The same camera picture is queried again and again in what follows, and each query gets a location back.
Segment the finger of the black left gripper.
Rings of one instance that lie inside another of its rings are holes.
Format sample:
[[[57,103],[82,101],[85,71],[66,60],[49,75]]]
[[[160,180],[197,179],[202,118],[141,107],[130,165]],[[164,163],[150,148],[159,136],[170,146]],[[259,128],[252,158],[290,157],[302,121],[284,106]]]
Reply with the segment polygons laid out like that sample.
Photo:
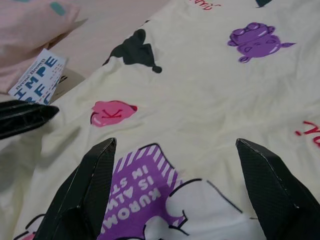
[[[0,139],[20,135],[45,125],[58,112],[51,105],[10,100],[0,103]]]

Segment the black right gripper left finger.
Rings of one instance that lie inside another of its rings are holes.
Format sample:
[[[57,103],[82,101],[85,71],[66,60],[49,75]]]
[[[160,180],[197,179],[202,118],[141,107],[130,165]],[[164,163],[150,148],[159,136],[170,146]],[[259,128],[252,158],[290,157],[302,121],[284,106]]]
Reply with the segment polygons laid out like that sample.
[[[112,184],[117,140],[94,145],[57,190],[35,233],[36,240],[98,238]]]

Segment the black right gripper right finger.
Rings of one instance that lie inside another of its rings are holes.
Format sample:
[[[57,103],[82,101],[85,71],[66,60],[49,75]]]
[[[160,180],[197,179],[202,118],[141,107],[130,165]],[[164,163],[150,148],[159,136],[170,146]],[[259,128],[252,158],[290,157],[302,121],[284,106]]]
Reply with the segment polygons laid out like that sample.
[[[264,146],[239,138],[236,148],[245,186],[268,240],[318,240],[320,204],[282,159]]]

